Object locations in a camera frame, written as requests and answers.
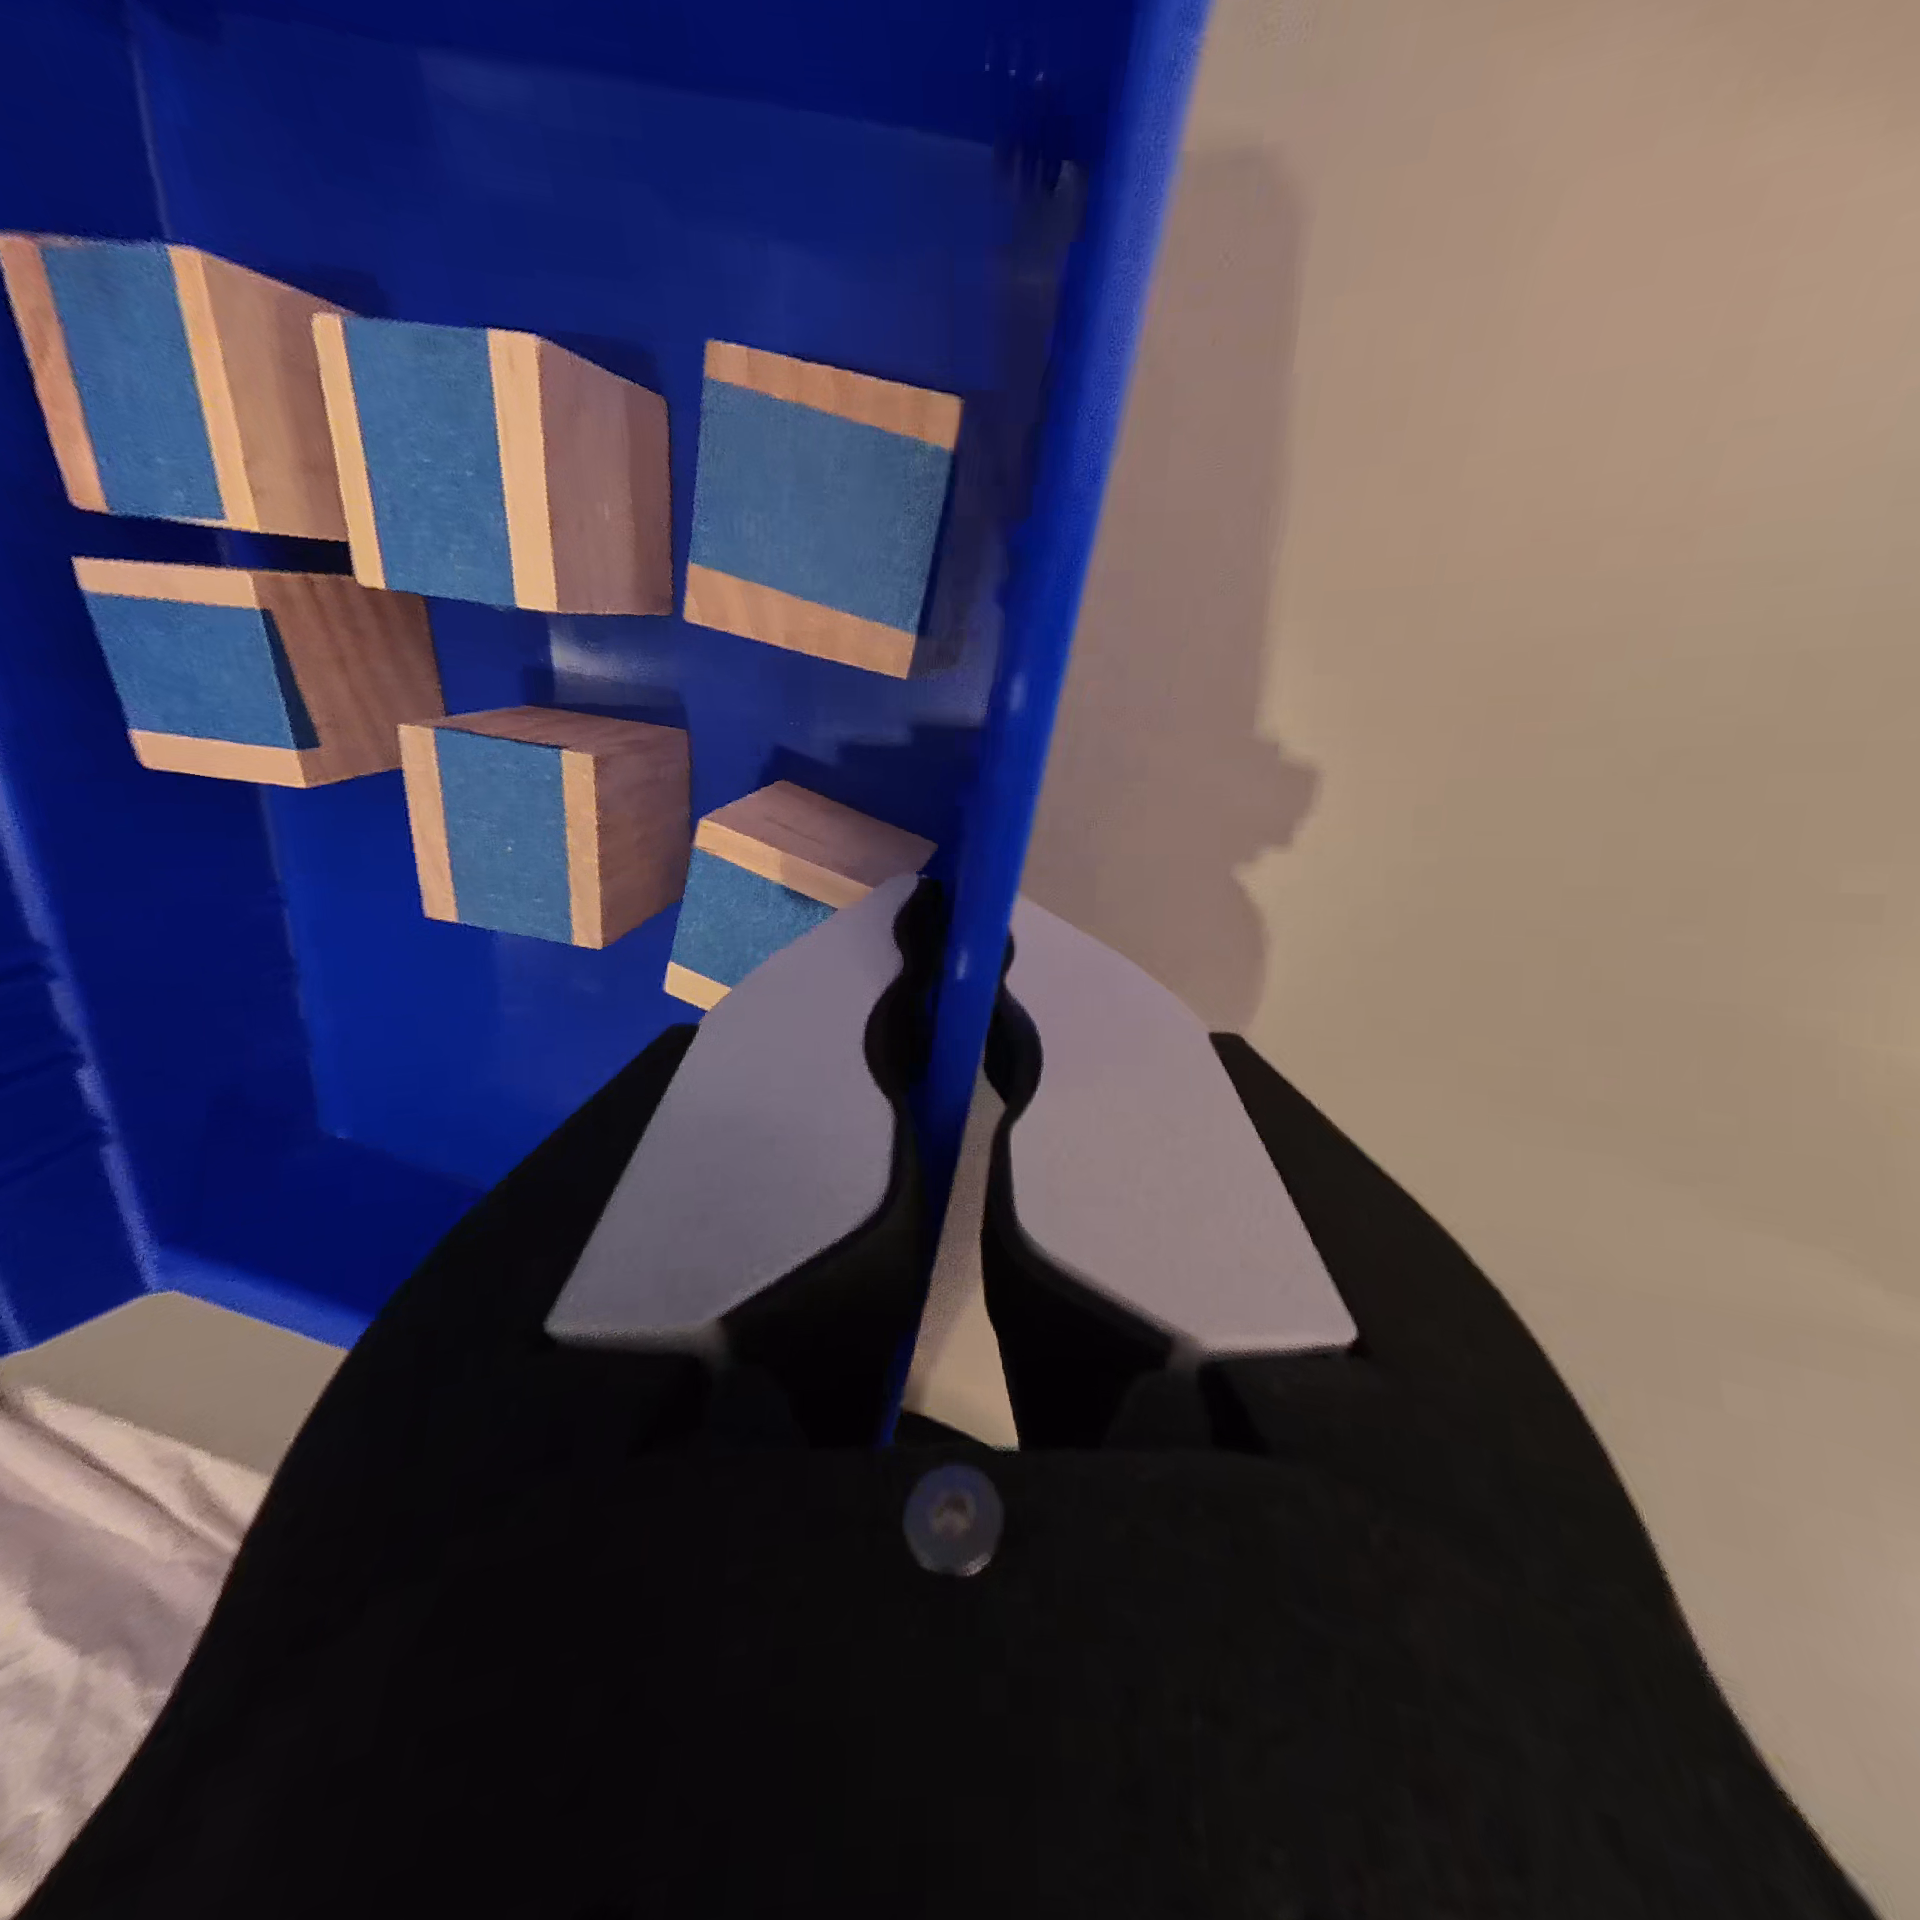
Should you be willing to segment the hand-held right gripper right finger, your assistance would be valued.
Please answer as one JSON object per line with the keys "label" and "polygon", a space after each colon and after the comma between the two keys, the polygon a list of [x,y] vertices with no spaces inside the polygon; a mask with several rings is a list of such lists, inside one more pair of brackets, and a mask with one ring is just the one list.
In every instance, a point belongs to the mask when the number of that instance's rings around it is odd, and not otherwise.
{"label": "hand-held right gripper right finger", "polygon": [[1354,1315],[1186,1001],[1026,898],[1001,995],[1024,1241],[1185,1360],[1352,1349]]}

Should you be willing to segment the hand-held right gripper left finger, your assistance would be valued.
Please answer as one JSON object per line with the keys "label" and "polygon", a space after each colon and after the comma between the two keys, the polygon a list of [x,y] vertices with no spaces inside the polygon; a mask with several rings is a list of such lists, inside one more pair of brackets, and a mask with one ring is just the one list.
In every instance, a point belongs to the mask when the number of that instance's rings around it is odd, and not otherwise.
{"label": "hand-held right gripper left finger", "polygon": [[884,881],[697,1024],[544,1330],[715,1353],[778,1284],[881,1222],[917,1157],[945,891]]}

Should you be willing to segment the group of taped wooden cubes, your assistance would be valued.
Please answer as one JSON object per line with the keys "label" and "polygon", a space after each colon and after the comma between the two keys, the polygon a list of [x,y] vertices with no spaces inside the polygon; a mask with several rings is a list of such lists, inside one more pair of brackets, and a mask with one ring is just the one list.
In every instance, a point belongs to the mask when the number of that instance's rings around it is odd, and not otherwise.
{"label": "group of taped wooden cubes", "polygon": [[321,789],[400,772],[422,912],[603,952],[676,908],[714,1009],[932,844],[789,780],[691,818],[689,734],[446,707],[427,602],[656,617],[928,667],[961,398],[708,344],[689,563],[665,401],[538,333],[353,316],[196,248],[5,233],[69,501],[344,542],[349,570],[73,563],[136,760]]}

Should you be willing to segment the blue plastic bin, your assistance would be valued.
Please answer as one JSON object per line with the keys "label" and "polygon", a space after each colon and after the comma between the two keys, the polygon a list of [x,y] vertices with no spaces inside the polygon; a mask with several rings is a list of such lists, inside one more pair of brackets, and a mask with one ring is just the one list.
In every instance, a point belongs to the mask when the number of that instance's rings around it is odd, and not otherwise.
{"label": "blue plastic bin", "polygon": [[[168,243],[658,394],[708,344],[961,398],[928,667],[429,600],[446,707],[689,734],[932,844],[901,1187],[946,1197],[1209,4],[5,4],[5,233]],[[5,1353],[180,1292],[353,1341],[658,1033],[680,910],[589,952],[422,912],[400,772],[168,776],[73,563],[348,573],[75,508],[5,286]]]}

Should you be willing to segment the person's white shirt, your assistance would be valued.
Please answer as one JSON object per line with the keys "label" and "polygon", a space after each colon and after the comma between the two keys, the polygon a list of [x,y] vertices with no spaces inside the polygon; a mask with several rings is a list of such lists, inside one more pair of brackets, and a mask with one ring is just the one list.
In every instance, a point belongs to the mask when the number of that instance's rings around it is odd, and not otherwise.
{"label": "person's white shirt", "polygon": [[326,1416],[265,1475],[5,1387],[5,1915],[379,1915],[339,1806],[377,1538]]}

